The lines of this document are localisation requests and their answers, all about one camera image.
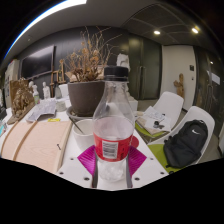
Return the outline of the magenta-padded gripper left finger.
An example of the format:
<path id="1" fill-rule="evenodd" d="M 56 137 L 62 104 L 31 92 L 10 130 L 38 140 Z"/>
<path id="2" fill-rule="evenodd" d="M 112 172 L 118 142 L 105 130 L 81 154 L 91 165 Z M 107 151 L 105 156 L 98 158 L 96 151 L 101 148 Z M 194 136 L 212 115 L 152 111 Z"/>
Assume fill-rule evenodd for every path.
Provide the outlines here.
<path id="1" fill-rule="evenodd" d="M 93 146 L 78 157 L 71 157 L 57 171 L 57 176 L 84 188 L 97 186 L 97 157 Z"/>

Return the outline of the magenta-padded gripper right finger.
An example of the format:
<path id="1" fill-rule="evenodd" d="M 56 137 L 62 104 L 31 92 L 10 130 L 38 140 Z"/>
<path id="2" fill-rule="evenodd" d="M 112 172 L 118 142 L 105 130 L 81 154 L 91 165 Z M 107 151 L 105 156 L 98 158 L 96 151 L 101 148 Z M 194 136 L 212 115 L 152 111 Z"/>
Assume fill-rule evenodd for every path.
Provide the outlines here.
<path id="1" fill-rule="evenodd" d="M 128 188 L 140 188 L 168 175 L 154 155 L 146 156 L 131 146 L 127 157 Z"/>

